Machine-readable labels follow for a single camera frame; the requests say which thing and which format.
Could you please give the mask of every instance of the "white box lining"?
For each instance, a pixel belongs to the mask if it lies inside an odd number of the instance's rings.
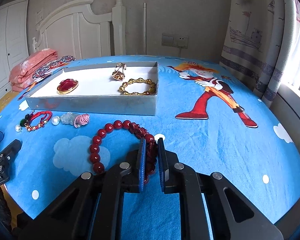
[[[125,78],[123,81],[113,79],[112,72],[114,68],[91,68],[69,72],[62,72],[46,85],[31,95],[32,98],[38,97],[55,97],[61,96],[57,92],[57,87],[61,81],[70,78],[79,82],[78,87],[70,92],[67,96],[105,96],[105,95],[120,95],[118,91],[123,82],[128,82],[130,78],[148,79],[157,83],[157,67],[127,67],[124,71]],[[149,85],[145,83],[135,83],[128,85],[128,92],[142,93],[149,90]]]

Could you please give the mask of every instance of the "red gemstone brooch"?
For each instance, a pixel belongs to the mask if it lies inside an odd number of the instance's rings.
[[[79,82],[73,79],[66,79],[60,82],[57,87],[57,91],[60,95],[65,95],[70,93],[72,90],[76,89]]]

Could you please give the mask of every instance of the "gold bamboo bracelet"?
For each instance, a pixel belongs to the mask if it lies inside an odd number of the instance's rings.
[[[129,93],[128,91],[125,90],[125,88],[128,85],[131,85],[133,83],[146,83],[148,85],[150,85],[149,90],[144,91],[143,93],[138,93],[138,92],[132,92]],[[152,82],[151,79],[143,79],[143,78],[138,78],[138,79],[129,79],[128,82],[123,82],[122,86],[119,87],[119,92],[121,92],[122,95],[150,95],[150,94],[154,94],[156,92],[156,84],[154,82]]]

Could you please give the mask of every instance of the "white wardrobe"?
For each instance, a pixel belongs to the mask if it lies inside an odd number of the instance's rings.
[[[29,56],[26,38],[28,0],[0,6],[0,98],[11,90],[11,69]]]

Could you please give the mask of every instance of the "cartoon boy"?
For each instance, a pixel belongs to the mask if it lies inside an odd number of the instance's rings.
[[[244,109],[237,104],[234,98],[232,89],[222,80],[213,76],[213,73],[218,71],[206,68],[195,62],[183,62],[177,67],[168,66],[179,72],[179,77],[186,80],[194,80],[198,85],[204,87],[204,93],[194,104],[190,112],[185,112],[176,115],[176,119],[203,119],[209,118],[206,108],[207,102],[211,97],[219,97],[222,99],[233,111],[237,113],[245,124],[250,128],[257,128],[258,125],[244,112]]]

